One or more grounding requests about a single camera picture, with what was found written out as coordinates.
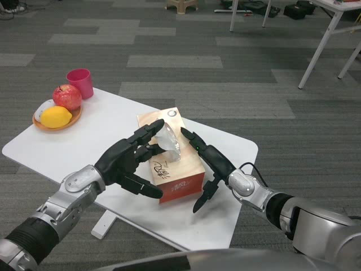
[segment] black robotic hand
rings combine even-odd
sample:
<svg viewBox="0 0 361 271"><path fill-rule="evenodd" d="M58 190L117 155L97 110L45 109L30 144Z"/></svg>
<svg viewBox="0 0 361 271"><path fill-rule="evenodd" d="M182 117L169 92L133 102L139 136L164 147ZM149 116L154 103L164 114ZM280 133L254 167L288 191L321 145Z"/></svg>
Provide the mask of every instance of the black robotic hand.
<svg viewBox="0 0 361 271"><path fill-rule="evenodd" d="M134 174L139 163L164 152L158 144L148 144L163 125L163 119L156 120L151 125L139 128L134 135L118 141L105 151L94 167L102 175L106 185L117 183L129 192L136 195L140 193L150 198L159 199L163 196L162 190Z"/></svg>
<svg viewBox="0 0 361 271"><path fill-rule="evenodd" d="M186 128L181 128L182 134L190 140L190 145L198 152L198 155L213 170L214 180L208 181L203 186L203 194L193 207L193 213L197 212L204 203L211 199L218 189L220 180L228 185L228 176L236 169L233 164L215 147L207 145L196 133L191 133Z"/></svg>

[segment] red apple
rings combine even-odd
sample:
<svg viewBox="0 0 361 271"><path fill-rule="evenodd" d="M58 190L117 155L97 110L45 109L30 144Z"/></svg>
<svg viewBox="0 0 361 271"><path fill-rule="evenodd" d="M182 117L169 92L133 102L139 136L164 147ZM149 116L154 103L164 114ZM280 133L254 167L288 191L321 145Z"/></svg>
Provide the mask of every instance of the red apple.
<svg viewBox="0 0 361 271"><path fill-rule="evenodd" d="M71 111L81 105L81 92L75 86L61 85L54 90L52 99L57 106L63 106Z"/></svg>

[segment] pink cup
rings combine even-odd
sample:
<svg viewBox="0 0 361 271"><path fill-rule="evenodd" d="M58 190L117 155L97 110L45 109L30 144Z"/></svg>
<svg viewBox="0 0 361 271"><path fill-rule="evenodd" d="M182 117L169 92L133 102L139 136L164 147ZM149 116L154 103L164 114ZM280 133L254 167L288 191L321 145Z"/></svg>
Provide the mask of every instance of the pink cup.
<svg viewBox="0 0 361 271"><path fill-rule="evenodd" d="M80 90L83 99L94 95L91 74L87 69L75 69L67 74L67 79L69 84Z"/></svg>

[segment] yellow lemon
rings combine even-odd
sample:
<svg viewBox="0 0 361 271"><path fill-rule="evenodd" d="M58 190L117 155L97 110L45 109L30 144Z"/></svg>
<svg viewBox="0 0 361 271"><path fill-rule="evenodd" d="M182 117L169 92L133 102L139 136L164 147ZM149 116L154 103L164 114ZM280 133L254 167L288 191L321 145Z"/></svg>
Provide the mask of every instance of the yellow lemon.
<svg viewBox="0 0 361 271"><path fill-rule="evenodd" d="M67 125L72 116L73 115L65 107L54 106L43 111L40 122L48 128L59 128Z"/></svg>

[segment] table top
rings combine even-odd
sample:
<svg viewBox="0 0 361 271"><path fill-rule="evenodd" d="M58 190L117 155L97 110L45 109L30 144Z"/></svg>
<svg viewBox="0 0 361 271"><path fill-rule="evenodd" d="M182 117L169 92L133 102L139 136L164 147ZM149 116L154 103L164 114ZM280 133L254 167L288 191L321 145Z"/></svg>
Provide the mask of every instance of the table top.
<svg viewBox="0 0 361 271"><path fill-rule="evenodd" d="M361 1L344 2L340 5L334 4L333 0L311 0L316 5L320 5L332 11L350 11L361 9Z"/></svg>
<svg viewBox="0 0 361 271"><path fill-rule="evenodd" d="M94 89L94 96L82 106L82 116L73 126L58 132L44 132L31 125L5 145L3 154L60 183L69 173L94 165L101 154L121 138L130 137L138 129L138 114L156 110L99 89ZM236 167L248 161L254 163L258 152L254 142L191 120L184 119L184 123L207 144L222 151ZM204 165L205 180L208 180L213 172ZM246 173L252 171L249 166L244 169ZM142 163L136 174L151 180L149 163ZM114 184L98 196L96 203L183 250L228 248L241 204L221 184L213 199L193 214L192 208L199 196L159 205L157 199L134 195Z"/></svg>

